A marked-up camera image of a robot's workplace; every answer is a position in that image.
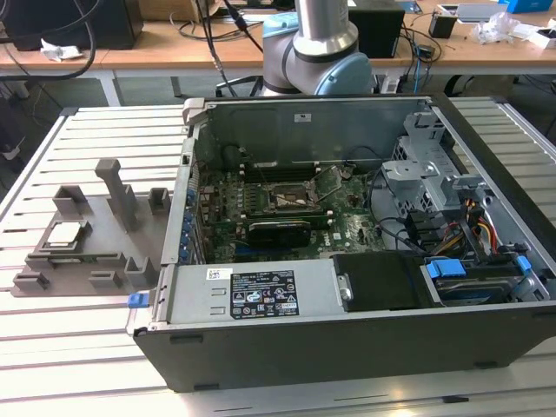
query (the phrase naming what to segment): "aluminum extrusion table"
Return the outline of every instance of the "aluminum extrusion table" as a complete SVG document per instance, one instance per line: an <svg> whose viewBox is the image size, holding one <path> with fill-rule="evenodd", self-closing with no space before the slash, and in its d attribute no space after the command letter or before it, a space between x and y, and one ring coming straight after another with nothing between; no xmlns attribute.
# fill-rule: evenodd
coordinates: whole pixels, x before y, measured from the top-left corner
<svg viewBox="0 0 556 417"><path fill-rule="evenodd" d="M453 102L556 224L554 148L507 104ZM0 288L11 287L48 225L60 184L107 194L94 173L99 157L120 158L122 179L136 193L173 189L181 113L181 106L156 106L61 116L0 206ZM126 297L16 299L0 292L0 315L0 415L556 413L556 339L503 369L174 394L126 333Z"/></svg>

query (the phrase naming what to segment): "plastic bag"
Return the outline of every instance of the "plastic bag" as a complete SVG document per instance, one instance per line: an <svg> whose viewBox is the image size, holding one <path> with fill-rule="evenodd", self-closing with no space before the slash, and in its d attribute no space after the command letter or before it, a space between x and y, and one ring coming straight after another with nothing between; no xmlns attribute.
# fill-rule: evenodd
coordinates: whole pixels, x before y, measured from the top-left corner
<svg viewBox="0 0 556 417"><path fill-rule="evenodd" d="M471 31L471 35L481 45L500 41L510 43L513 41L510 33L518 24L520 24L519 20L512 19L508 13L501 11L490 16L488 22L477 23Z"/></svg>

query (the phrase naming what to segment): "desk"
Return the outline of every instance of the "desk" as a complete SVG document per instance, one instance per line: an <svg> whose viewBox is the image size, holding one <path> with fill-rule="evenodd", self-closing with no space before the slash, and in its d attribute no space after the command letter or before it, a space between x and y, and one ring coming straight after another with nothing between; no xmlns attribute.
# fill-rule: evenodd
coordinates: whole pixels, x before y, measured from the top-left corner
<svg viewBox="0 0 556 417"><path fill-rule="evenodd" d="M484 3L485 0L466 0L467 3ZM419 2L425 13L432 12L439 0ZM407 27L418 15L406 15ZM523 23L544 25L550 16L556 16L556 4L546 13L513 15ZM427 32L430 17L415 21L413 29ZM513 43L479 45L471 37L471 24L457 23L450 39L439 40L443 48L442 58L433 65L431 74L504 75L504 74L556 74L556 50L541 50L532 43L516 39ZM233 28L230 24L215 24L215 35ZM253 30L261 41L262 28ZM430 43L417 35L420 43ZM226 69L228 78L262 73L262 54L248 39L217 43L216 49ZM83 60L69 63L53 63L39 52L17 52L16 58L32 73L61 74L75 70ZM411 50L404 39L392 59L373 59L373 72L386 75L382 92L395 91L398 80L411 64ZM0 49L0 71L19 74L21 70ZM166 22L145 23L143 33L132 50L101 50L95 64L84 77L101 81L110 106L122 105L122 95L117 79L133 76L171 77L177 89L179 76L206 76L217 74L209 49L204 42L181 37Z"/></svg>

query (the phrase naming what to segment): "workbench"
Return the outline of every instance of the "workbench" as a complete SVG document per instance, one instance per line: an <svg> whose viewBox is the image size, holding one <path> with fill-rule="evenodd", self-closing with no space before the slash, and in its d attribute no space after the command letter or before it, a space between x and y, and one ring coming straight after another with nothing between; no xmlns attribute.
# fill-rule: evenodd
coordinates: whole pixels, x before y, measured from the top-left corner
<svg viewBox="0 0 556 417"><path fill-rule="evenodd" d="M508 104L453 102L556 223L554 147ZM174 394L128 336L127 297L7 292L49 224L61 184L106 195L94 169L98 158L116 157L136 194L172 190L184 138L181 106L79 109L58 118L0 205L0 415L554 415L556 339L501 369ZM473 172L462 149L455 152Z"/></svg>
<svg viewBox="0 0 556 417"><path fill-rule="evenodd" d="M467 3L484 3L484 0L468 0ZM439 0L421 0L423 12L432 12ZM430 16L413 20L418 15L406 14L408 28L427 33ZM556 3L545 13L513 15L522 23L546 25L556 16ZM433 65L430 74L438 75L520 75L556 74L556 50L541 50L532 43L515 39L513 43L479 45L469 35L473 25L457 23L450 39L439 39L442 58ZM214 34L220 35L234 28L231 24L214 24ZM262 27L253 29L253 36L261 41ZM430 44L425 37L417 35L418 43ZM80 68L84 59L54 63L39 52L18 52L11 47L14 57L33 74L63 74ZM248 40L216 43L216 49L226 69L228 79L260 75L262 54ZM393 92L398 80L412 62L410 47L400 39L395 57L373 59L373 73L386 75L382 92ZM21 74L21 70L0 49L0 74ZM176 95L180 94L179 76L217 75L209 48L205 42L181 37L168 22L147 22L143 33L132 50L99 50L94 65L83 77L100 80L109 106L123 105L119 78L155 76L168 77Z"/></svg>

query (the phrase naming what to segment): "floor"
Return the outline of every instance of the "floor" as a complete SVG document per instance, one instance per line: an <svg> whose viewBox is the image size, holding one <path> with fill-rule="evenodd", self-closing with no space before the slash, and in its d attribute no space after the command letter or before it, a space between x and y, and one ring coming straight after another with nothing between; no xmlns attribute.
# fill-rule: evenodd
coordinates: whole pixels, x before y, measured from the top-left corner
<svg viewBox="0 0 556 417"><path fill-rule="evenodd" d="M443 91L447 77L432 76L424 91ZM463 89L469 78L462 78L455 91ZM505 95L510 102L540 132L545 133L551 120L556 116L556 95L548 92L550 76L536 76L534 79L520 80L513 85L509 94ZM188 96L214 96L215 85L220 82L218 75L203 78L181 78L183 94ZM62 107L103 107L107 106L101 85L97 80L80 79L60 83L47 83L46 90L62 105ZM126 105L157 105L180 104L183 99L175 98L169 78L126 78L121 80L121 88ZM413 91L413 80L408 82L403 91ZM250 86L239 87L236 92L240 96L248 95ZM48 133L56 120L59 108L38 86L30 87L30 97L25 100L10 100L14 117L25 140L21 145L21 158L27 162ZM549 138L556 143L556 128L552 129ZM6 161L0 163L0 200L7 193L17 178L21 167L10 166Z"/></svg>

